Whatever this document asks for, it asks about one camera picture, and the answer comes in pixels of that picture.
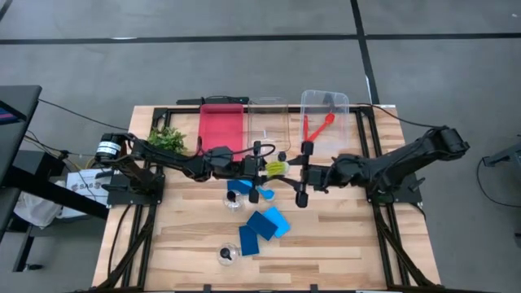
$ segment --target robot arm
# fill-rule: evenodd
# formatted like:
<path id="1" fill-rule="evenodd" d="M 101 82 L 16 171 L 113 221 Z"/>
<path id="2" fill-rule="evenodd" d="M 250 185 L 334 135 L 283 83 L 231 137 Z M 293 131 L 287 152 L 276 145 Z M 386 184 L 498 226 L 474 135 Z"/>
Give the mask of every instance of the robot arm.
<path id="1" fill-rule="evenodd" d="M 125 143 L 133 142 L 132 151 L 125 154 Z M 104 166 L 120 170 L 130 178 L 131 186 L 141 193 L 150 190 L 154 183 L 154 174 L 147 169 L 138 167 L 135 160 L 147 160 L 152 164 L 174 168 L 185 176 L 197 182 L 207 181 L 210 177 L 217 179 L 249 180 L 254 186 L 260 186 L 270 180 L 280 180 L 293 186 L 296 191 L 296 204 L 305 208 L 308 204 L 306 186 L 327 193 L 327 187 L 352 186 L 367 187 L 371 192 L 388 192 L 398 189 L 403 179 L 436 160 L 455 160 L 465 155 L 469 149 L 456 129 L 440 127 L 429 129 L 416 141 L 400 147 L 378 158 L 364 158 L 359 155 L 342 154 L 334 159 L 331 166 L 319 166 L 309 163 L 313 154 L 313 143 L 302 142 L 301 155 L 288 161 L 290 165 L 301 165 L 300 181 L 283 176 L 260 176 L 265 167 L 259 155 L 265 146 L 255 142 L 254 147 L 240 152 L 233 152 L 226 146 L 220 146 L 208 151 L 198 150 L 193 156 L 186 156 L 165 151 L 152 146 L 147 141 L 136 138 L 130 133 L 104 134 L 96 152 L 96 160 Z M 233 155 L 253 151 L 240 161 L 234 161 Z M 256 188 L 252 188 L 250 201 L 258 202 Z"/>

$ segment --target green plant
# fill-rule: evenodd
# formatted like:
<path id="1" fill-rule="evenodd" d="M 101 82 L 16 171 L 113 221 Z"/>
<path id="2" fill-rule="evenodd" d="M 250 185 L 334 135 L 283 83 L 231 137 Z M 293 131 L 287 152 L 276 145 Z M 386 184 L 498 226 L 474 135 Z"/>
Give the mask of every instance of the green plant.
<path id="1" fill-rule="evenodd" d="M 164 127 L 161 130 L 152 129 L 148 142 L 154 147 L 181 154 L 183 151 L 186 151 L 185 143 L 183 142 L 185 137 L 185 134 L 180 133 L 174 127 Z"/>

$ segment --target wooden table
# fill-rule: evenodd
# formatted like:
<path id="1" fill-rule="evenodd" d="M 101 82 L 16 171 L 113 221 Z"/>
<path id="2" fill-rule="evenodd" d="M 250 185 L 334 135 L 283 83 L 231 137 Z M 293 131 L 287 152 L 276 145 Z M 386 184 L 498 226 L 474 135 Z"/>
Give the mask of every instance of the wooden table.
<path id="1" fill-rule="evenodd" d="M 134 108 L 130 132 L 146 138 L 150 131 L 154 107 Z M 396 109 L 389 111 L 396 114 Z M 398 120 L 375 109 L 383 153 L 404 142 Z M 349 148 L 344 152 L 361 155 L 357 122 L 350 115 Z M 372 148 L 368 122 L 366 136 Z M 291 149 L 288 159 L 300 153 L 300 114 L 290 114 Z M 199 115 L 175 114 L 172 125 L 187 135 L 189 150 L 195 150 Z M 330 157 L 313 156 L 312 163 L 331 164 Z M 290 176 L 297 177 L 299 168 Z M 210 180 L 195 183 L 180 172 L 166 169 L 164 200 L 159 206 L 151 245 L 147 281 L 148 291 L 202 290 L 211 284 L 215 290 L 308 290 L 318 284 L 324 290 L 385 289 L 382 261 L 376 238 L 371 206 L 362 188 L 330 188 L 328 195 L 309 192 L 307 208 L 295 205 L 295 192 L 280 182 L 273 183 L 275 200 L 247 203 L 239 213 L 230 213 L 222 203 L 226 182 Z M 260 254 L 241 257 L 230 267 L 219 265 L 217 248 L 223 243 L 240 244 L 238 227 L 244 225 L 255 210 L 275 205 L 291 223 L 291 230 L 280 239 L 266 242 L 259 238 Z M 422 214 L 406 203 L 395 204 L 404 249 L 415 264 L 433 282 L 439 282 L 427 227 Z M 107 262 L 114 233 L 124 207 L 112 208 L 99 253 L 93 285 L 107 277 Z M 112 266 L 125 254 L 134 208 L 127 214 L 114 251 Z M 395 283 L 400 283 L 396 257 L 391 248 Z M 131 285 L 136 284 L 139 251 L 132 269 Z"/>

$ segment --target blue sponge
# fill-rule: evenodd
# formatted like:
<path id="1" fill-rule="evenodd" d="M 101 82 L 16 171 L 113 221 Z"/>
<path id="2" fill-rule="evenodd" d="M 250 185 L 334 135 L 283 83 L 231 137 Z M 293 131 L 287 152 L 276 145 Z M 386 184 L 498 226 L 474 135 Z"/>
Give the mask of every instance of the blue sponge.
<path id="1" fill-rule="evenodd" d="M 259 243 L 257 234 L 252 228 L 244 225 L 239 227 L 239 237 L 241 238 L 241 253 L 243 256 L 250 256 L 259 253 Z"/>
<path id="2" fill-rule="evenodd" d="M 248 225 L 250 228 L 252 228 L 252 230 L 254 230 L 257 234 L 266 240 L 270 240 L 277 230 L 277 226 L 266 219 L 265 216 L 262 216 L 260 212 L 254 212 L 252 217 L 250 217 L 250 220 L 247 221 L 246 225 Z"/>
<path id="3" fill-rule="evenodd" d="M 264 216 L 278 227 L 277 231 L 275 231 L 275 237 L 277 238 L 281 238 L 291 228 L 290 223 L 286 221 L 276 207 L 269 208 L 264 212 Z"/>

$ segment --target white bag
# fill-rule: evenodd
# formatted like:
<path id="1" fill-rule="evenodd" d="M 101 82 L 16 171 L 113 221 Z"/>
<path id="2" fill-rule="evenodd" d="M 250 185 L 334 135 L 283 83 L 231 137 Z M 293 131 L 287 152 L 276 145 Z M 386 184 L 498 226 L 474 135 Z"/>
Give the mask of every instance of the white bag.
<path id="1" fill-rule="evenodd" d="M 65 187 L 65 181 L 57 181 L 57 186 Z M 15 214 L 40 228 L 47 227 L 61 211 L 62 206 L 47 199 L 21 192 L 15 206 Z"/>

